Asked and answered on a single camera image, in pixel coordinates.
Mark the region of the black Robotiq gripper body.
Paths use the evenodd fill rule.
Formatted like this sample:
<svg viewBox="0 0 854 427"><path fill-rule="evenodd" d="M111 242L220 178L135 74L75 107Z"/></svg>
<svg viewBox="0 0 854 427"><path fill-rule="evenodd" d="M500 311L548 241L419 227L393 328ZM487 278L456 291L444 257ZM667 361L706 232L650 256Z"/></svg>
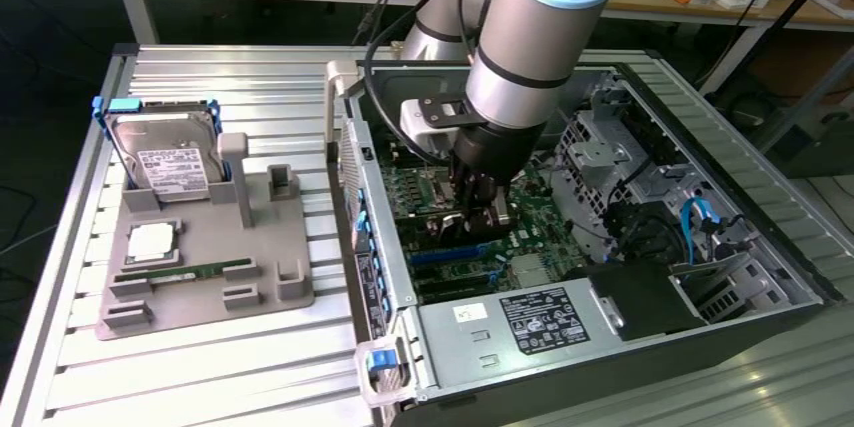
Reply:
<svg viewBox="0 0 854 427"><path fill-rule="evenodd" d="M461 127L452 147L451 169L456 177L484 174L510 182L532 155L546 123L524 129L485 123Z"/></svg>

